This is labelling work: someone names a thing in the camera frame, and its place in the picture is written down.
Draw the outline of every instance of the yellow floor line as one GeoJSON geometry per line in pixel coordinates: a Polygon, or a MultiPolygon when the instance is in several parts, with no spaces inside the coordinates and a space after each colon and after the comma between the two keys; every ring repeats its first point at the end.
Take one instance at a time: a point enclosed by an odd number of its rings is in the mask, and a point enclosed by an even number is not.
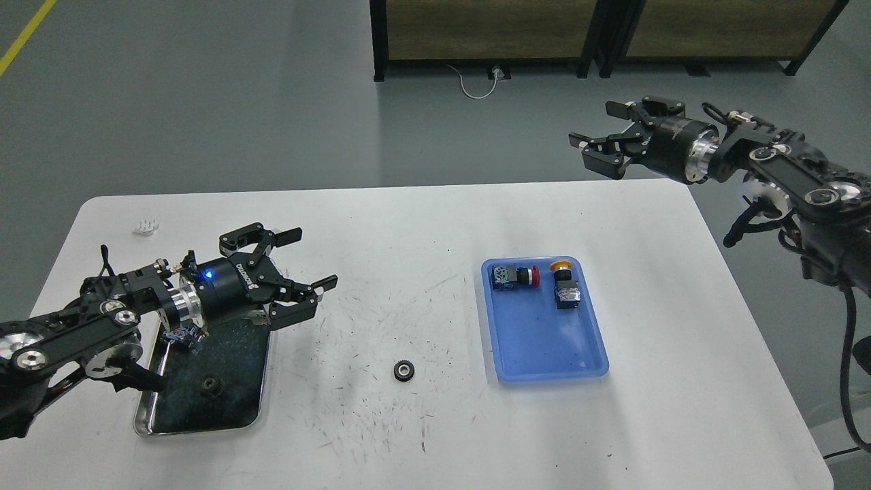
{"type": "Polygon", "coordinates": [[[30,39],[30,35],[33,34],[33,31],[37,29],[39,23],[43,22],[45,16],[48,15],[51,7],[54,7],[54,4],[57,0],[45,0],[42,7],[39,7],[37,10],[37,14],[33,16],[30,22],[24,27],[24,30],[21,31],[21,34],[18,35],[18,38],[12,43],[9,50],[6,51],[6,54],[0,58],[0,77],[6,72],[6,69],[9,68],[9,65],[12,63],[12,60],[18,56],[18,52],[21,51],[21,48],[24,47],[24,43],[30,39]]]}

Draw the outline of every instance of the black robotic arm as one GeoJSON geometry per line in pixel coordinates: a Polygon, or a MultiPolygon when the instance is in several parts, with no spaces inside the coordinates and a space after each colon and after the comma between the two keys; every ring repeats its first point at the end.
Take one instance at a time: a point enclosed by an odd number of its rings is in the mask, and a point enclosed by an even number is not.
{"type": "Polygon", "coordinates": [[[631,121],[622,133],[591,138],[570,133],[584,166],[621,179],[633,163],[691,185],[725,182],[746,171],[740,192],[747,209],[723,239],[733,247],[747,233],[778,230],[780,245],[800,256],[802,275],[835,286],[847,300],[847,329],[841,351],[841,410],[856,445],[871,452],[853,421],[849,388],[850,353],[871,374],[871,337],[854,345],[853,287],[871,296],[871,177],[835,165],[805,135],[778,128],[743,111],[725,113],[702,105],[716,126],[685,116],[677,100],[644,97],[608,102],[608,115],[631,121]]]}
{"type": "Polygon", "coordinates": [[[252,223],[222,235],[222,256],[210,262],[197,264],[191,250],[178,265],[158,259],[117,275],[102,246],[103,269],[84,280],[76,300],[47,315],[0,323],[0,439],[24,437],[38,413],[85,378],[116,391],[164,389],[164,377],[137,364],[145,313],[157,311],[164,339],[191,350],[207,348],[209,326],[234,318],[249,316],[278,330],[314,317],[322,293],[338,278],[295,282],[268,257],[301,238],[300,228],[274,233],[252,223]],[[254,250],[241,251],[248,245],[254,250]],[[176,274],[178,286],[170,281],[176,274]],[[78,368],[49,386],[69,362],[78,368]]]}

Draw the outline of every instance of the metal tray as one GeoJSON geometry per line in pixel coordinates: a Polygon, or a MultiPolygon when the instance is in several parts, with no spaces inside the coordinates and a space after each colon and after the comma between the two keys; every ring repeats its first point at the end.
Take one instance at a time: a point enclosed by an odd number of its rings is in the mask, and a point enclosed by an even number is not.
{"type": "Polygon", "coordinates": [[[240,319],[209,329],[199,352],[169,344],[158,328],[148,369],[166,375],[143,391],[133,428],[141,436],[240,429],[260,415],[269,330],[240,319]]]}

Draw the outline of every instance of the black gear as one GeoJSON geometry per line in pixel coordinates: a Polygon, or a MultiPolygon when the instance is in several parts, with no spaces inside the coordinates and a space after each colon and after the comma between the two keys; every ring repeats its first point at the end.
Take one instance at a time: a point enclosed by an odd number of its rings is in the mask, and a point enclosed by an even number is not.
{"type": "Polygon", "coordinates": [[[200,394],[207,398],[217,398],[224,392],[224,382],[214,375],[209,375],[203,378],[203,384],[200,386],[200,394]]]}
{"type": "Polygon", "coordinates": [[[393,375],[405,383],[415,376],[415,365],[411,361],[402,360],[393,366],[393,375]]]}

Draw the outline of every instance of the wooden cabinet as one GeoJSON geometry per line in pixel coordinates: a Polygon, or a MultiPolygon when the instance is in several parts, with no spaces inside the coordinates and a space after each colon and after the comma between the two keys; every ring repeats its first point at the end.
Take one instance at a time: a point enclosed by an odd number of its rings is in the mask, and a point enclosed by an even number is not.
{"type": "Polygon", "coordinates": [[[572,61],[585,77],[602,0],[370,0],[375,80],[388,65],[572,61]]]}
{"type": "Polygon", "coordinates": [[[816,46],[847,0],[622,0],[611,3],[601,37],[600,75],[623,61],[685,65],[720,60],[789,61],[789,75],[816,46]]]}

